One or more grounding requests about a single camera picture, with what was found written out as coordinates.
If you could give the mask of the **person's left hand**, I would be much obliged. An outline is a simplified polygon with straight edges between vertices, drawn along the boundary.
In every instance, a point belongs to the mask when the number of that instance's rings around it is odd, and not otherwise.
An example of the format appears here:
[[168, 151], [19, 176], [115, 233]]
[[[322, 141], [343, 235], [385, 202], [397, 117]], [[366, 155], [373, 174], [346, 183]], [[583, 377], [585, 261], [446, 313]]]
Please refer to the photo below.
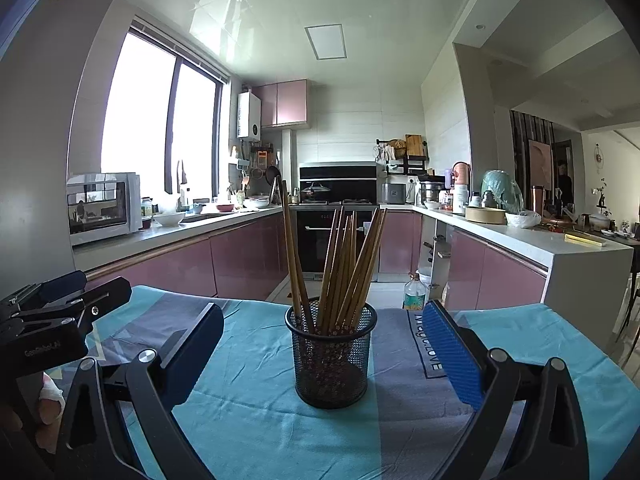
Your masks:
[[50, 454], [56, 451], [64, 408], [63, 391], [55, 385], [48, 374], [43, 374], [37, 404], [41, 424], [36, 431], [36, 442], [40, 448]]

